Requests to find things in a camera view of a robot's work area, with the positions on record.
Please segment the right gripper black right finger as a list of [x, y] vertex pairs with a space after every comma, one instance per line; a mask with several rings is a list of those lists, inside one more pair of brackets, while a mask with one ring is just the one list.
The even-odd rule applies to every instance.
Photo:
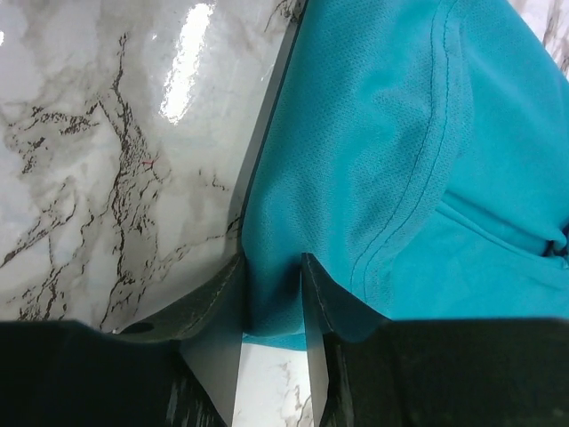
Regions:
[[568, 324], [392, 321], [301, 259], [317, 426], [565, 426]]

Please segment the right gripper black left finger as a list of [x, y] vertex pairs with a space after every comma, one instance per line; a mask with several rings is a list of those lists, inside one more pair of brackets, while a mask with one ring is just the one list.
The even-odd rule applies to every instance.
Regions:
[[245, 261], [118, 334], [77, 321], [1, 325], [4, 426], [229, 426]]

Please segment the teal t shirt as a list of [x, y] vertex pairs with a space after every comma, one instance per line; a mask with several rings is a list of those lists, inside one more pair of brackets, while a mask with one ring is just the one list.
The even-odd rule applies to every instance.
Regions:
[[247, 342], [300, 264], [391, 319], [568, 314], [568, 82], [506, 1], [311, 1], [245, 209]]

